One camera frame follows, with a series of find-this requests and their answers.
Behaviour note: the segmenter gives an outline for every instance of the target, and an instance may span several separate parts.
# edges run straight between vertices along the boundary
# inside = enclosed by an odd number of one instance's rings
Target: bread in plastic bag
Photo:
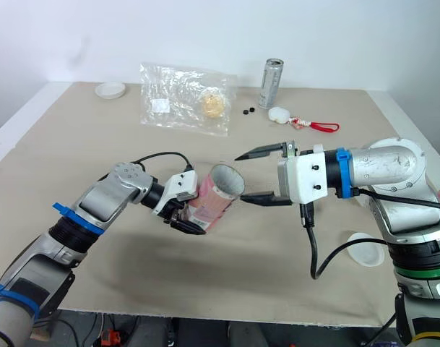
[[[228,135],[235,75],[151,63],[139,71],[142,124]]]

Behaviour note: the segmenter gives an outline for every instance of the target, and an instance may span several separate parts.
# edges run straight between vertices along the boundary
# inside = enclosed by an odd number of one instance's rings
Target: white table
[[[276,156],[234,163],[243,152],[295,138],[301,149],[360,147],[399,134],[421,145],[428,177],[440,189],[440,157],[383,92],[284,89],[277,104],[303,119],[337,121],[323,134],[270,123],[244,88],[234,104],[229,137],[139,124],[139,88],[101,100],[94,84],[50,83],[0,129],[0,275],[12,259],[59,218],[49,207],[71,205],[118,161],[180,150],[202,178],[215,163],[234,165],[249,192],[277,188]],[[154,160],[161,180],[182,169]],[[354,231],[380,237],[373,218],[354,200],[333,193],[316,204],[320,257]],[[344,252],[318,281],[309,277],[309,245],[294,207],[236,202],[207,236],[169,229],[142,206],[129,206],[77,268],[61,307],[103,312],[323,325],[380,325],[397,293],[388,260],[366,269]]]

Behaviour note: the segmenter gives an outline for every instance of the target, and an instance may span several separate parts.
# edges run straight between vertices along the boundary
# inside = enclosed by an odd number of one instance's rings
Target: green ring
[[[437,278],[440,277],[440,267],[433,270],[407,270],[401,267],[394,267],[400,275],[411,278]]]

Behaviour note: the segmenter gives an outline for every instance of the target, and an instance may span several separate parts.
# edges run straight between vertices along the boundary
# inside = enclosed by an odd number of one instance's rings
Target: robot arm
[[[72,269],[130,202],[143,204],[167,224],[187,234],[204,234],[181,220],[184,202],[197,196],[194,170],[165,184],[134,163],[116,164],[69,209],[58,203],[58,222],[31,243],[0,279],[0,346],[23,346],[36,319],[55,311],[74,282]]]
[[[379,200],[386,195],[437,202],[425,178],[426,159],[410,140],[386,139],[367,148],[324,151],[321,145],[297,153],[294,142],[258,147],[236,160],[259,158],[281,150],[277,164],[280,196],[253,193],[242,200],[257,205],[300,204],[311,209],[313,201],[326,197],[328,189],[339,198],[360,192],[372,196],[369,207],[389,247],[394,275],[401,294],[395,300],[397,330],[404,343],[437,346],[440,339],[440,210],[432,207]],[[359,189],[367,186],[368,191]],[[306,225],[305,213],[302,224]]]

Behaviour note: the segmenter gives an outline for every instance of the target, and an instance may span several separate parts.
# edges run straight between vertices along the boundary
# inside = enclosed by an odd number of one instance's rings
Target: silver can
[[[258,100],[261,108],[271,108],[275,102],[280,76],[284,69],[284,61],[276,58],[266,60],[263,72],[262,90]]]

